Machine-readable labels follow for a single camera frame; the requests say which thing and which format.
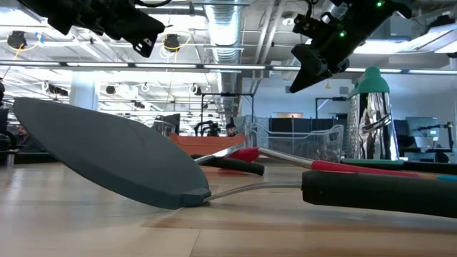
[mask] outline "ceiling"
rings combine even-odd
[[[186,13],[187,1],[172,1],[168,6],[157,9],[141,9],[158,19],[167,26],[164,33],[160,34],[155,43],[152,55],[144,58],[137,54],[131,44],[124,41],[114,41],[108,36],[97,36],[93,32],[73,27],[68,35],[63,35],[51,28],[46,19],[25,9],[15,1],[3,1],[0,7],[0,51],[1,60],[22,60],[22,61],[93,61],[93,62],[142,62],[142,63],[193,63],[210,64],[214,62],[214,45],[211,43],[209,33],[209,20],[200,14],[205,14],[207,5],[198,4],[205,1],[195,2],[196,15],[183,15]],[[274,4],[273,15],[270,17],[270,27],[267,31],[273,30],[273,21],[276,15],[290,13],[303,14],[307,10],[304,1],[285,1],[282,14],[276,14],[278,9],[277,1],[255,0],[240,1],[242,20],[238,50],[241,58],[238,64],[257,64],[255,62],[256,49],[258,48],[261,28],[266,21],[268,5]],[[313,10],[315,15],[321,12],[324,0]],[[400,33],[398,28],[406,28],[403,31],[411,39],[420,36],[424,27],[420,24],[433,20],[436,15],[444,11],[452,10],[455,1],[417,1],[414,12],[414,21],[402,21],[395,16],[390,21],[391,35]],[[175,15],[177,12],[172,9],[181,9],[183,14]],[[264,63],[272,64],[279,62],[281,65],[289,64],[293,56],[291,48],[295,44],[304,43],[308,39],[293,33],[292,26],[283,25],[283,18],[279,19],[276,33],[272,38],[272,44],[267,47],[266,40],[261,44],[261,49],[266,52]],[[17,53],[6,42],[12,31],[25,31],[27,46],[25,50]],[[182,47],[176,53],[164,50],[162,41],[167,34],[179,35],[179,42]],[[423,54],[403,53],[398,54],[353,54],[350,57],[351,67],[367,67],[379,65],[383,68],[415,68],[415,69],[439,69],[448,64],[448,57],[445,54],[426,52]],[[48,94],[44,89],[46,85],[53,84],[67,91],[71,91],[71,70],[60,69],[29,69],[28,67],[0,66],[0,73],[8,74],[4,79],[8,99],[17,96],[28,96],[40,99],[55,99],[56,96]],[[192,86],[198,86],[206,93],[221,92],[221,75],[217,72],[180,72],[163,71],[95,71],[100,84],[100,111],[113,114],[125,115],[131,119],[138,119],[145,122],[153,119],[157,114],[172,111],[182,111],[183,114],[191,112],[184,122],[184,127],[191,128],[192,124],[199,121],[200,96],[195,96],[191,91]],[[106,92],[107,86],[115,86],[117,94],[110,95]],[[66,97],[57,97],[60,101],[67,102]],[[138,110],[128,100],[155,101],[149,103],[145,109]],[[174,101],[179,104],[165,104]],[[227,114],[224,108],[227,103],[232,104],[232,110],[237,110],[239,99],[221,99],[219,96],[205,98],[209,103],[205,110],[205,116],[213,115],[213,119],[219,117],[219,122],[226,122]]]

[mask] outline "wooden table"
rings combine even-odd
[[[207,168],[215,193],[297,181]],[[263,189],[170,211],[129,200],[61,164],[0,171],[0,256],[457,256],[457,220],[312,206],[297,189]]]

